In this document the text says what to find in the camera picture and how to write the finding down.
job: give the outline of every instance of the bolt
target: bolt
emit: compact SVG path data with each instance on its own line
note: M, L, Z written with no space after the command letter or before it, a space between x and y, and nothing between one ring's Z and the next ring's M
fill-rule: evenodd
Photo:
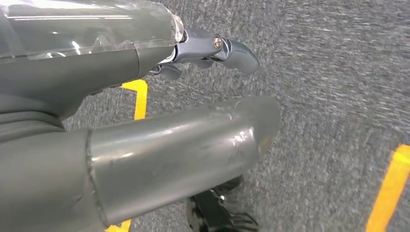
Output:
M214 47L218 50L222 47L222 38L219 35L214 36Z

